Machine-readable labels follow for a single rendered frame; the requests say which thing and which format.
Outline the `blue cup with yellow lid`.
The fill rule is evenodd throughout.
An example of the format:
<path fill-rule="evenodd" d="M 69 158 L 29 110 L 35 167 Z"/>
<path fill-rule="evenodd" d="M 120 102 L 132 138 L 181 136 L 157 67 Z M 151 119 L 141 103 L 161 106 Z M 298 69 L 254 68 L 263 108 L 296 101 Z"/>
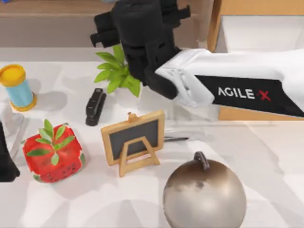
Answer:
<path fill-rule="evenodd" d="M 26 112 L 36 105 L 37 96 L 32 92 L 21 65 L 9 64 L 1 68 L 0 84 L 5 87 L 14 110 Z"/>

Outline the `wooden framed blackboard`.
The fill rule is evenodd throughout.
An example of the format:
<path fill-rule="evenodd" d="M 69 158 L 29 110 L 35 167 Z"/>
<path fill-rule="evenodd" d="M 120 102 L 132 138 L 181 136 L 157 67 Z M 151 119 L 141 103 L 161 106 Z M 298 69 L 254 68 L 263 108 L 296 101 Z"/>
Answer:
<path fill-rule="evenodd" d="M 160 165 L 156 151 L 164 144 L 165 114 L 162 110 L 137 116 L 128 113 L 123 122 L 101 129 L 109 166 L 119 165 L 119 176 L 150 165 Z"/>

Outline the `wooden open cabinet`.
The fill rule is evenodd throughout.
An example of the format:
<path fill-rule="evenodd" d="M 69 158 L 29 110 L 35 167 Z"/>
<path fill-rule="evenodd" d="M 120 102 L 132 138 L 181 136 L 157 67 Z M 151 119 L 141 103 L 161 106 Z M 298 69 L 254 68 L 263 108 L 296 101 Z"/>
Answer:
<path fill-rule="evenodd" d="M 214 0 L 207 47 L 215 51 L 222 16 L 304 16 L 304 0 Z M 221 107 L 222 121 L 304 121 L 304 118 Z"/>

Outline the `red strawberry plant pot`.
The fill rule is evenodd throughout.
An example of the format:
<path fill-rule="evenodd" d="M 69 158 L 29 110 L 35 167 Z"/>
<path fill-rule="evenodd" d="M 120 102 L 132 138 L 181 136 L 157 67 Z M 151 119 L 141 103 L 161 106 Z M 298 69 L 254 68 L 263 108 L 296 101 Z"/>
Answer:
<path fill-rule="evenodd" d="M 38 134 L 21 142 L 33 178 L 55 183 L 79 172 L 85 164 L 83 149 L 67 123 L 53 126 L 48 119 Z"/>

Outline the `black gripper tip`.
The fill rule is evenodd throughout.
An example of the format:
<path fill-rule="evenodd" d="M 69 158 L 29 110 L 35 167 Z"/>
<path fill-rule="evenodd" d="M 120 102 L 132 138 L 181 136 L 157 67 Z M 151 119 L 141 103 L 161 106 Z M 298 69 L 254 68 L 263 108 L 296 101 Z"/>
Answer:
<path fill-rule="evenodd" d="M 0 183 L 13 182 L 19 176 L 20 171 L 9 154 L 3 125 L 0 121 Z"/>

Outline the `black stapler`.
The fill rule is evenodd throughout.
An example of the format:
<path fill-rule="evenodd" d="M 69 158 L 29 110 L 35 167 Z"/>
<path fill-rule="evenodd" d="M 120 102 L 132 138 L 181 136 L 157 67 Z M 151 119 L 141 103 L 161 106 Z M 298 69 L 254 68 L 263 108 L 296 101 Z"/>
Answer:
<path fill-rule="evenodd" d="M 96 88 L 92 93 L 88 103 L 86 105 L 86 120 L 85 123 L 88 126 L 98 125 L 99 118 L 105 103 L 106 93 L 102 88 Z"/>

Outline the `round bronze metal bell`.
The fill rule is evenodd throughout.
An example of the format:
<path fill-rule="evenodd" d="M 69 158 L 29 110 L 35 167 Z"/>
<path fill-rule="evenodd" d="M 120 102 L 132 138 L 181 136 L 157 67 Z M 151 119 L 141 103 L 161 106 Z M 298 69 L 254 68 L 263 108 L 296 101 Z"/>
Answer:
<path fill-rule="evenodd" d="M 247 211 L 238 176 L 203 152 L 170 175 L 162 204 L 171 228 L 240 228 Z"/>

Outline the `green plant in white pot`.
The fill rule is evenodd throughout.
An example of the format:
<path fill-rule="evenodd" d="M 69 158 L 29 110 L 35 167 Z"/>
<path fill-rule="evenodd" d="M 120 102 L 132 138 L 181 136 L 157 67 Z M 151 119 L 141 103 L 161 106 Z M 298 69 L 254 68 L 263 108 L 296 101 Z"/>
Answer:
<path fill-rule="evenodd" d="M 94 83 L 108 81 L 107 93 L 110 94 L 118 88 L 126 88 L 135 97 L 139 97 L 141 82 L 131 75 L 123 48 L 120 45 L 114 45 L 112 50 L 112 53 L 96 52 L 96 55 L 104 62 L 97 66 L 100 72 L 95 77 Z"/>

